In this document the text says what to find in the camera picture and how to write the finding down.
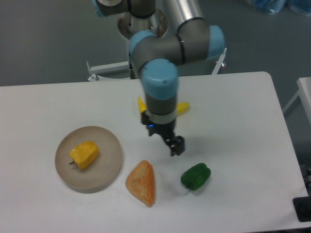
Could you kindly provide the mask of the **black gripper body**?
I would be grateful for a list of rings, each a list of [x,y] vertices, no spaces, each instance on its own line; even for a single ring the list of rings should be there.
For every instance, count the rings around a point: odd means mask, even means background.
[[[165,124],[157,124],[152,121],[151,123],[151,125],[146,126],[149,136],[152,136],[153,134],[158,134],[162,137],[163,140],[172,139],[175,136],[175,120],[172,120],[171,122]]]

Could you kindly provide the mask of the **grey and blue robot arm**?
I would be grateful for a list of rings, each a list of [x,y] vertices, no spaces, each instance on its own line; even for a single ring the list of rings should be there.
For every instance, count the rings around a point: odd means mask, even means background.
[[[141,80],[146,109],[141,122],[149,135],[158,134],[172,155],[185,151],[185,140],[174,133],[177,117],[177,67],[219,57],[225,49],[222,29],[209,25],[196,0],[165,2],[176,34],[158,37],[150,30],[138,30],[129,40],[129,66]]]

